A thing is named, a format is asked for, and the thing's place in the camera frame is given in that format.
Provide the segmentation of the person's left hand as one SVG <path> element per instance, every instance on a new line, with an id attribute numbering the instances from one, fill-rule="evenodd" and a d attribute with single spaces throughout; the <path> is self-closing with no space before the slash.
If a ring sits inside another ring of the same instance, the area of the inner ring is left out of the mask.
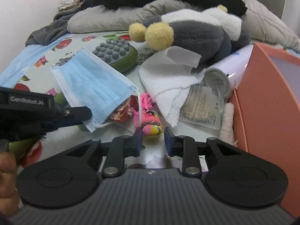
<path id="1" fill-rule="evenodd" d="M 12 216 L 19 210 L 20 196 L 16 190 L 16 161 L 14 154 L 1 153 L 1 213 L 4 216 Z"/>

